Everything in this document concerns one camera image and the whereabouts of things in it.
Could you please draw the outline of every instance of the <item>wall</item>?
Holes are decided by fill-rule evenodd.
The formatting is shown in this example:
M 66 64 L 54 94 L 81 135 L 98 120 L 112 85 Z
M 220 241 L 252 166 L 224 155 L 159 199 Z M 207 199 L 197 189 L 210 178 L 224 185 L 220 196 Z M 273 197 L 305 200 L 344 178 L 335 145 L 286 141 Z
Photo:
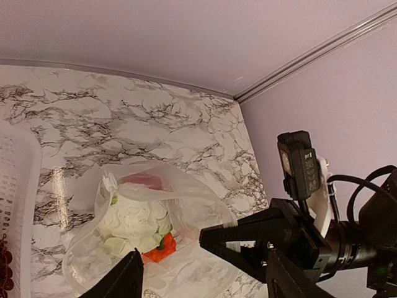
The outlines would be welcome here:
M 331 171 L 365 177 L 397 164 L 397 21 L 318 60 L 301 73 L 242 105 L 269 197 L 285 197 L 277 135 L 307 130 Z M 354 186 L 337 184 L 346 218 Z M 369 198 L 358 199 L 356 213 Z M 372 297 L 366 270 L 338 273 L 323 284 L 336 297 Z
M 2 0 L 0 59 L 108 68 L 234 95 L 393 2 Z

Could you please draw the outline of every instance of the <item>marble table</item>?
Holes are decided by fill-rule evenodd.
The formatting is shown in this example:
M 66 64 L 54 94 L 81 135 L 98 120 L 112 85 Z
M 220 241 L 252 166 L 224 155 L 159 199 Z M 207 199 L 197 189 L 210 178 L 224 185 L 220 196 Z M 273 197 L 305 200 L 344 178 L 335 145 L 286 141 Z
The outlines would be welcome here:
M 43 150 L 34 298 L 73 297 L 61 261 L 75 228 L 93 218 L 102 165 L 161 160 L 209 185 L 237 218 L 267 207 L 239 105 L 229 99 L 119 76 L 0 66 L 0 119 L 31 130 Z M 240 273 L 222 297 L 255 297 L 261 287 Z

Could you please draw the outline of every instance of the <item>white plastic basket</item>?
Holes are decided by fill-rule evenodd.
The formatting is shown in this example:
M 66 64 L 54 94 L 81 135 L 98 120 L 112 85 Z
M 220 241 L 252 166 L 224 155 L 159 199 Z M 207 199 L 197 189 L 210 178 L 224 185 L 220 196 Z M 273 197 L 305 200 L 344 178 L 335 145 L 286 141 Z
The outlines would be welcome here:
M 9 298 L 30 297 L 30 249 L 41 162 L 36 138 L 0 121 L 0 228 L 7 233 L 15 284 Z

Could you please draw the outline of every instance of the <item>plastic bag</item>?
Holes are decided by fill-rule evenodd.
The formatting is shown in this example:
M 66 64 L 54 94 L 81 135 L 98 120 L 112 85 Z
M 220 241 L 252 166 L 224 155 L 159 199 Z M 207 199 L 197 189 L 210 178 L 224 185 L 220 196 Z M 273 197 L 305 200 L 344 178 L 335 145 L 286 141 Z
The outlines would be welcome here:
M 77 295 L 95 285 L 133 246 L 150 250 L 169 229 L 176 251 L 158 264 L 142 256 L 144 294 L 211 298 L 235 280 L 236 268 L 199 246 L 202 228 L 237 225 L 233 214 L 208 186 L 159 162 L 108 165 L 104 172 L 94 206 L 95 218 L 72 239 L 62 263 L 63 274 Z M 131 200 L 131 204 L 120 198 Z M 110 214 L 116 205 L 112 204 L 128 206 L 118 209 L 118 218 L 123 220 L 117 219 L 115 224 Z M 157 235 L 155 241 L 147 237 L 152 232 Z M 237 250 L 239 246 L 228 247 Z

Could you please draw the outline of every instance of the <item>orange pepper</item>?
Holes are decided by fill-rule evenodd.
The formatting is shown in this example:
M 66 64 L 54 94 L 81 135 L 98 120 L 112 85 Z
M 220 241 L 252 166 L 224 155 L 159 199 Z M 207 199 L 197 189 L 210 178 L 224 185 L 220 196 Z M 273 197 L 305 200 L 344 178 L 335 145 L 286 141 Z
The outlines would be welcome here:
M 151 259 L 155 263 L 159 263 L 161 260 L 167 258 L 169 255 L 173 254 L 176 251 L 176 241 L 174 237 L 172 237 L 171 233 L 168 233 L 164 237 L 164 249 L 159 250 L 155 248 L 147 253 L 143 253 L 143 255 L 149 259 Z

